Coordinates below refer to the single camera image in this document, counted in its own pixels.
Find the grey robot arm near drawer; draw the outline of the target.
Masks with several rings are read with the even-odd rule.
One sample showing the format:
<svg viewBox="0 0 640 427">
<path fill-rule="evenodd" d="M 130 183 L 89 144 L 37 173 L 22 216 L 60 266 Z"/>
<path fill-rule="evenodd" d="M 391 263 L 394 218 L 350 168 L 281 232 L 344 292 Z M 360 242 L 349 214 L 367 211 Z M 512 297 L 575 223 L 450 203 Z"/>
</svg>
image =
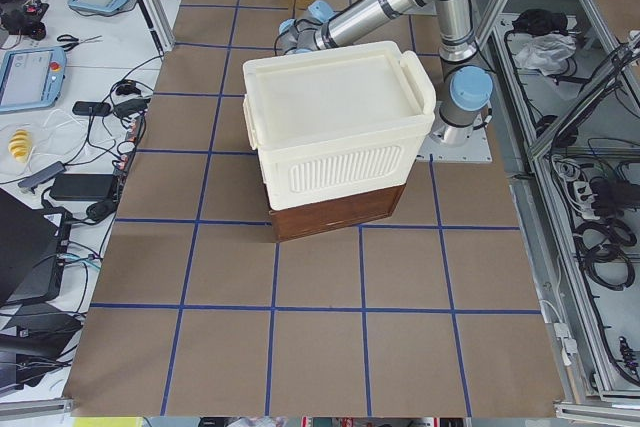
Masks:
<svg viewBox="0 0 640 427">
<path fill-rule="evenodd" d="M 302 16 L 280 24 L 274 46 L 284 55 L 346 47 L 431 2 L 438 18 L 443 72 L 450 76 L 480 54 L 471 0 L 356 0 L 340 12 L 317 0 Z"/>
</svg>

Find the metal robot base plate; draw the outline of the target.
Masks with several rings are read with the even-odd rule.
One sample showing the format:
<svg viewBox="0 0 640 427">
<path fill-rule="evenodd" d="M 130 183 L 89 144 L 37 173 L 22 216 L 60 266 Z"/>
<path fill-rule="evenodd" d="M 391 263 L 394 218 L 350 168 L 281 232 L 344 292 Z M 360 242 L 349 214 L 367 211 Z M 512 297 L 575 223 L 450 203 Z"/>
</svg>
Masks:
<svg viewBox="0 0 640 427">
<path fill-rule="evenodd" d="M 419 162 L 490 164 L 493 161 L 487 131 L 481 112 L 470 127 L 458 129 L 446 124 L 440 116 L 441 101 L 436 102 L 432 132 L 418 150 Z"/>
</svg>

